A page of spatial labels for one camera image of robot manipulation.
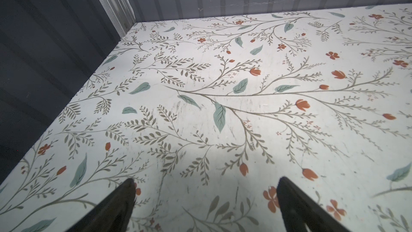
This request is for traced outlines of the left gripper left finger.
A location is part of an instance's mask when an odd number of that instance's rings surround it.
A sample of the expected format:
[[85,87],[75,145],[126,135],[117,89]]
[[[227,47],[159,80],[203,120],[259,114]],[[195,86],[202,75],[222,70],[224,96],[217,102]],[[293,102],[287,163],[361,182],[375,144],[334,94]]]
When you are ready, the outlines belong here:
[[133,212],[135,197],[134,180],[128,178],[68,231],[125,232]]

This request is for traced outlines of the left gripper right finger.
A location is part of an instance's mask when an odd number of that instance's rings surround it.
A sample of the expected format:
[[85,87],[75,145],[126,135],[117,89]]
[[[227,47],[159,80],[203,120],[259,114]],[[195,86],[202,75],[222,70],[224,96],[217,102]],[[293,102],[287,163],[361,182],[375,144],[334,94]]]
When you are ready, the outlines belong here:
[[287,232],[349,232],[287,177],[280,178],[277,197]]

